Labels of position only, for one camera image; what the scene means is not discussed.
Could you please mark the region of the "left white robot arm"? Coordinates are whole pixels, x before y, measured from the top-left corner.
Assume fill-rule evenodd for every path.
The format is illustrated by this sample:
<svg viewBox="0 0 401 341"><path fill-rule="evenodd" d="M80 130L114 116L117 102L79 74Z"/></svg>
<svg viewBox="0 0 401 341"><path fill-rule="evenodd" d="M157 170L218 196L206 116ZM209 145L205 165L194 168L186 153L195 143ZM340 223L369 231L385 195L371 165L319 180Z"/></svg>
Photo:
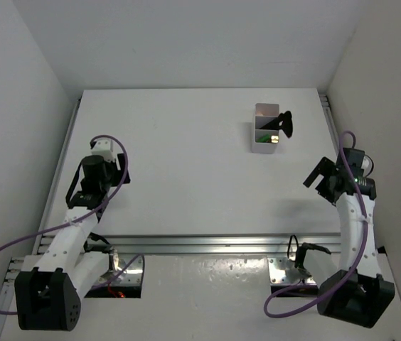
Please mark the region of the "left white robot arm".
<svg viewBox="0 0 401 341"><path fill-rule="evenodd" d="M85 248L106 209L111 188L129 183L127 156L94 152L84 157L65 201L67 227L60 229L30 271L21 271L14 288L22 330L71 331L81 301L102 274L113 268L111 246Z"/></svg>

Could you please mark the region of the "black fan makeup brush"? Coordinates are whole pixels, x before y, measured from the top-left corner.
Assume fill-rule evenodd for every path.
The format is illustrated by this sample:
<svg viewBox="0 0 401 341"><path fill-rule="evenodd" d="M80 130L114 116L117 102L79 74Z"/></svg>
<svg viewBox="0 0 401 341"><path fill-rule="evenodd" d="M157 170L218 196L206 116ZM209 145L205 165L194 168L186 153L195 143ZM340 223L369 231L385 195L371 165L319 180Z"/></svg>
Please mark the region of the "black fan makeup brush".
<svg viewBox="0 0 401 341"><path fill-rule="evenodd" d="M294 132L292 112L285 111L278 116L278 130L283 131L285 136L290 139Z"/></svg>

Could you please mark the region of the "black gold eyeshadow palette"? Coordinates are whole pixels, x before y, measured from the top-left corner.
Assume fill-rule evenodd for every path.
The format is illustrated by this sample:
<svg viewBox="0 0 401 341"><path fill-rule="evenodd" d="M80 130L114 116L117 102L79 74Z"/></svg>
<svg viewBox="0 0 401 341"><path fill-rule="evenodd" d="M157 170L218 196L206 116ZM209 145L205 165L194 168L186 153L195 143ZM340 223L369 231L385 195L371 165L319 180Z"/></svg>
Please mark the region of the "black gold eyeshadow palette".
<svg viewBox="0 0 401 341"><path fill-rule="evenodd" d="M271 135L270 142L272 144L278 144L279 143L279 136L278 135Z"/></svg>

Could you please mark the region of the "green lipstick tube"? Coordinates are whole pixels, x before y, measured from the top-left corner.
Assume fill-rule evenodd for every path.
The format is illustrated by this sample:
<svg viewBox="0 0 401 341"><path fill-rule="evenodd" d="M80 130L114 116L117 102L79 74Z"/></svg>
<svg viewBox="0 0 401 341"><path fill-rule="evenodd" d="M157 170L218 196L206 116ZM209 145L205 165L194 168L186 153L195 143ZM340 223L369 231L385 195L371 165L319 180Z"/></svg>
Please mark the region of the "green lipstick tube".
<svg viewBox="0 0 401 341"><path fill-rule="evenodd" d="M272 141L272 136L266 134L257 140L257 143L270 143Z"/></svg>

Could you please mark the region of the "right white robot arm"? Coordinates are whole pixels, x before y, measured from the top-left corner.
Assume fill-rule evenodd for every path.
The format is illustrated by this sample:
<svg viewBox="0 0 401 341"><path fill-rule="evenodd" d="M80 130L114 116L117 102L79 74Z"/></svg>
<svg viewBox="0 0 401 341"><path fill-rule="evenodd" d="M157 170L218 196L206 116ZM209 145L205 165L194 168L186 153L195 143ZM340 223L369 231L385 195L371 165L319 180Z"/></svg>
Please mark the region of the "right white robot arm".
<svg viewBox="0 0 401 341"><path fill-rule="evenodd" d="M395 297L394 283L383 278L375 247L373 213L375 181L367 178L365 152L343 148L336 161L323 157L304 181L309 187L318 176L317 193L338 212L341 233L340 260L316 244L298 247L294 267L311 277L318 294L320 315L372 328Z"/></svg>

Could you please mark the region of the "large black powder brush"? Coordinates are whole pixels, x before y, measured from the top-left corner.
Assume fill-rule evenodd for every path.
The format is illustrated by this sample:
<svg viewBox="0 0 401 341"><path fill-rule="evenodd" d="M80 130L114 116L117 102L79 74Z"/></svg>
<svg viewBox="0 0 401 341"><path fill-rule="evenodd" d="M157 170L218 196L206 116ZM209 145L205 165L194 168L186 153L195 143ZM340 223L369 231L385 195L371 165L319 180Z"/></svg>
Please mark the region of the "large black powder brush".
<svg viewBox="0 0 401 341"><path fill-rule="evenodd" d="M261 130L280 130L284 126L285 114L256 117L256 127Z"/></svg>

